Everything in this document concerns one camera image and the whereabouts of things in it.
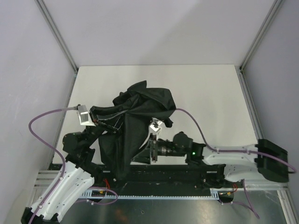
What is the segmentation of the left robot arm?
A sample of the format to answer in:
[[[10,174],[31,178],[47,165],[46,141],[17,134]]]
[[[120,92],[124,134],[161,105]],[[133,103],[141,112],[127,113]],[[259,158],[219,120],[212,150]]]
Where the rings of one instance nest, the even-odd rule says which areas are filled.
[[[91,145],[104,133],[115,128],[106,121],[92,120],[81,132],[67,133],[62,140],[62,167],[45,192],[21,218],[23,224],[58,224],[77,199],[97,180],[102,180],[100,165],[92,162],[95,150]]]

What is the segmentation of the black folding umbrella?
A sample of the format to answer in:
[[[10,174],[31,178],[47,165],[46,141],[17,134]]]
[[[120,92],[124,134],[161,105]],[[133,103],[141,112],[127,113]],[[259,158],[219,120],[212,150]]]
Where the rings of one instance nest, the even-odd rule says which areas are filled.
[[[115,133],[106,133],[98,138],[102,162],[111,168],[118,179],[129,172],[131,159],[138,154],[145,141],[152,118],[172,126],[171,115],[176,105],[171,91],[166,88],[148,88],[146,81],[130,86],[120,92],[111,107],[92,106],[90,112],[98,115],[116,114]]]

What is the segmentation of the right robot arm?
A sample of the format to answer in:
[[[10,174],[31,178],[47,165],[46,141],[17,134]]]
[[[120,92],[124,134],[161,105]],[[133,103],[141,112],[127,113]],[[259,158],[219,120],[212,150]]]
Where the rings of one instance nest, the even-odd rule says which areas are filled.
[[[151,164],[159,156],[184,157],[190,166],[223,165],[224,179],[229,182],[242,179],[289,182],[288,152],[266,139],[243,147],[211,150],[206,144],[194,142],[184,132],[177,133],[172,141],[157,139],[151,134],[131,161]]]

